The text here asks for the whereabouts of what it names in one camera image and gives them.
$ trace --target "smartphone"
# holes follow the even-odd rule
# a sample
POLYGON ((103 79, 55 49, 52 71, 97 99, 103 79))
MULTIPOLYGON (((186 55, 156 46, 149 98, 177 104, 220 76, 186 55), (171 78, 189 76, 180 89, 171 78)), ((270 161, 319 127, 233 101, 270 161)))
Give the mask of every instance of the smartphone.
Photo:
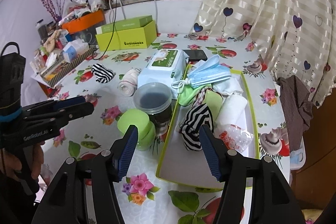
POLYGON ((189 62, 207 61, 208 58, 203 50, 183 50, 189 56, 189 62))

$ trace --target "blue surgical mask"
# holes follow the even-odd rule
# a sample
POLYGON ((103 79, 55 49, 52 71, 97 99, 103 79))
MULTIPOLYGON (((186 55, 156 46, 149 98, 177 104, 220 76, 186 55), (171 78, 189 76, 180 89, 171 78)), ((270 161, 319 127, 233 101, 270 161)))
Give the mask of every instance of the blue surgical mask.
POLYGON ((172 87, 177 89, 178 93, 183 91, 184 85, 191 85, 197 88, 202 85, 226 80, 231 77, 230 69, 219 64, 219 55, 214 55, 205 61, 201 66, 187 74, 185 80, 172 83, 172 87))

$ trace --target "curtain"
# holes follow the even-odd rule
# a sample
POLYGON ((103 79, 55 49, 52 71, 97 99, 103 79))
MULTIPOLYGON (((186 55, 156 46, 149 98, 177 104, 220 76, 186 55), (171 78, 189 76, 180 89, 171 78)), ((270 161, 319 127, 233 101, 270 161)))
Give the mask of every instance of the curtain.
POLYGON ((296 75, 319 107, 336 76, 336 0, 203 0, 191 39, 216 37, 259 50, 274 79, 296 75))

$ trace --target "hand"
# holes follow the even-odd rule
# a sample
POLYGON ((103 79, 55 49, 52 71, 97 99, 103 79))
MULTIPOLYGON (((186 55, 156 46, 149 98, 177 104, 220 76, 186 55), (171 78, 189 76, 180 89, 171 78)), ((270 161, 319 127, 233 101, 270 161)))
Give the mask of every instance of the hand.
MULTIPOLYGON (((39 144, 35 144, 33 148, 33 163, 31 165, 31 177, 35 180, 39 177, 41 173, 41 166, 44 162, 43 151, 41 145, 44 145, 45 142, 41 142, 39 144)), ((19 178, 15 175, 14 171, 20 171, 22 168, 22 164, 20 160, 14 155, 8 153, 3 149, 3 157, 6 168, 6 175, 9 178, 15 179, 19 181, 19 178)), ((3 166, 2 166, 2 158, 0 153, 0 171, 4 174, 3 166)))

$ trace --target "green cloth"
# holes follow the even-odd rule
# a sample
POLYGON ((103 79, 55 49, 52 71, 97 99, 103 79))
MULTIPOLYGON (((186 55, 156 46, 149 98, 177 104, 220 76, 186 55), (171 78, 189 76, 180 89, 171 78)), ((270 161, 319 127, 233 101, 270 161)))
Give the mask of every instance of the green cloth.
POLYGON ((190 105, 193 102, 193 99, 197 92, 199 92, 205 86, 211 88, 211 84, 202 85, 195 89, 193 89, 190 85, 185 85, 182 93, 178 95, 178 103, 181 106, 190 105))
POLYGON ((211 111, 212 119, 215 121, 217 119, 218 113, 221 110, 223 97, 218 93, 211 90, 205 92, 205 98, 202 104, 206 103, 211 111))

